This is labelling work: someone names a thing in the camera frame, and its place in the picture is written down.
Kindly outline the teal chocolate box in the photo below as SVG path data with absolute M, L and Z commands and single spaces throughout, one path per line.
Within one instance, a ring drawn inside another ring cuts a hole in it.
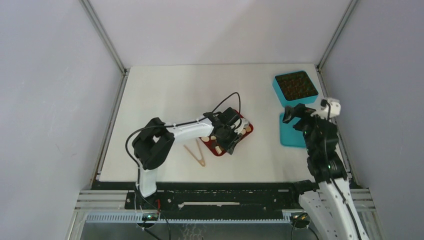
M 272 87 L 282 107 L 312 104 L 319 95 L 314 83 L 304 70 L 276 75 Z

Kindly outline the red chocolate tray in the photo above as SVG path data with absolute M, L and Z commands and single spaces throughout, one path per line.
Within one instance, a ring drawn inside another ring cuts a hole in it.
M 245 137 L 251 134 L 253 130 L 254 130 L 253 125 L 245 118 L 245 128 L 242 130 L 241 133 L 239 133 L 243 135 L 241 140 L 243 140 Z M 218 145 L 216 141 L 216 137 L 212 135 L 212 133 L 209 136 L 200 137 L 199 140 L 203 144 L 205 144 L 205 146 L 212 152 L 212 154 L 214 154 L 217 157 L 223 156 L 224 154 L 228 154 L 225 150 L 225 146 Z

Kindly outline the wooden tongs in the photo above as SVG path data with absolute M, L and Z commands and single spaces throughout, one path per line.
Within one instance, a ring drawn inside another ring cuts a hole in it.
M 191 148 L 189 148 L 186 144 L 183 145 L 184 149 L 188 152 L 188 154 L 201 166 L 201 167 L 206 167 L 206 161 L 205 161 L 205 157 L 203 155 L 202 149 L 201 149 L 201 145 L 199 140 L 196 140 L 196 147 L 199 153 L 199 157 L 192 151 Z

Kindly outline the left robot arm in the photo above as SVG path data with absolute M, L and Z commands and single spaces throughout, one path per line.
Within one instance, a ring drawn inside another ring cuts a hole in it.
M 129 156 L 137 165 L 138 204 L 145 209 L 155 205 L 158 168 L 166 161 L 174 143 L 214 137 L 221 152 L 232 155 L 236 145 L 249 134 L 249 127 L 250 122 L 232 107 L 223 112 L 205 112 L 188 122 L 167 124 L 158 117 L 151 119 L 125 141 L 125 150 L 129 152 L 129 147 L 133 148 Z

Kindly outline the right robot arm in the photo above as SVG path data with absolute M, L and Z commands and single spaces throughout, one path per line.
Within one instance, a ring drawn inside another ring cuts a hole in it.
M 346 168 L 336 153 L 339 142 L 337 126 L 331 121 L 340 114 L 338 102 L 323 100 L 316 110 L 299 103 L 286 106 L 282 123 L 295 118 L 293 129 L 301 132 L 307 151 L 307 167 L 319 189 L 326 196 L 329 210 L 318 204 L 318 193 L 301 188 L 289 194 L 289 203 L 304 208 L 322 236 L 339 240 L 367 240 L 350 190 Z

